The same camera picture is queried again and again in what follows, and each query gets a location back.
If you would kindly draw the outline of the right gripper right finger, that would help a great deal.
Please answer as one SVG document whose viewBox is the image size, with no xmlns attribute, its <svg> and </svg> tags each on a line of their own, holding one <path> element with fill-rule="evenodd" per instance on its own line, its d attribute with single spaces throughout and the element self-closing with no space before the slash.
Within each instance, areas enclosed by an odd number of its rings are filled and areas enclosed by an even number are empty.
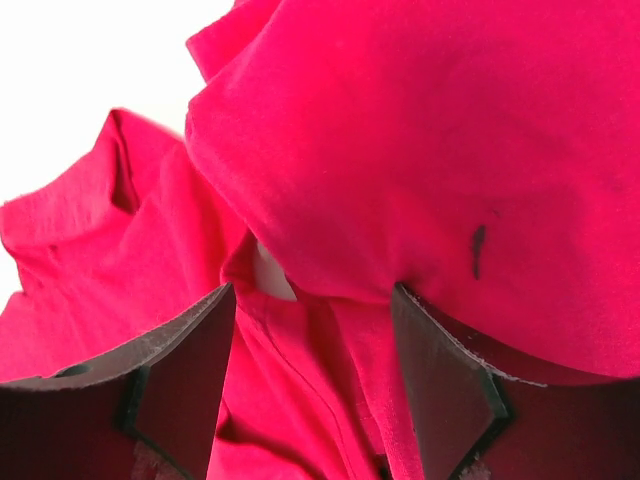
<svg viewBox="0 0 640 480">
<path fill-rule="evenodd" d="M 425 305 L 391 294 L 395 344 L 427 479 L 636 479 L 639 382 L 571 385 L 510 376 L 475 347 L 520 354 Z"/>
</svg>

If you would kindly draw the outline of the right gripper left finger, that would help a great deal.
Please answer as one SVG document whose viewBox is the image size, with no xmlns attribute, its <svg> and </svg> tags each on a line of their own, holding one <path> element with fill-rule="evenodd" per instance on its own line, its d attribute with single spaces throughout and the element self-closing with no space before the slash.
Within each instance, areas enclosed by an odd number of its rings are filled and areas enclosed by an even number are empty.
<svg viewBox="0 0 640 480">
<path fill-rule="evenodd" d="M 103 355 L 2 384 L 2 478 L 206 478 L 235 306 L 226 284 Z"/>
</svg>

